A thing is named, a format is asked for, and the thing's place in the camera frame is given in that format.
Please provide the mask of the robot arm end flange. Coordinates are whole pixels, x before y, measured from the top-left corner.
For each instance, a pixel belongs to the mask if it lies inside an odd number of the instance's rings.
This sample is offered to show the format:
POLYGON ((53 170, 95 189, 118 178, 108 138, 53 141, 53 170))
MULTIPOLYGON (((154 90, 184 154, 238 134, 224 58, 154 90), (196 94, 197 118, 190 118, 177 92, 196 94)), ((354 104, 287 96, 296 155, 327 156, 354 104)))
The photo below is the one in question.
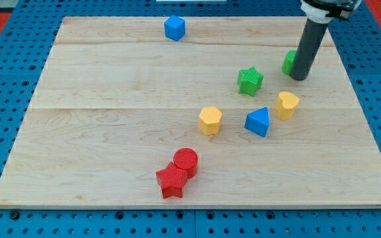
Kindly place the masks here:
POLYGON ((300 0, 301 10, 308 19, 328 24, 333 19, 349 20, 360 7, 362 0, 300 0))

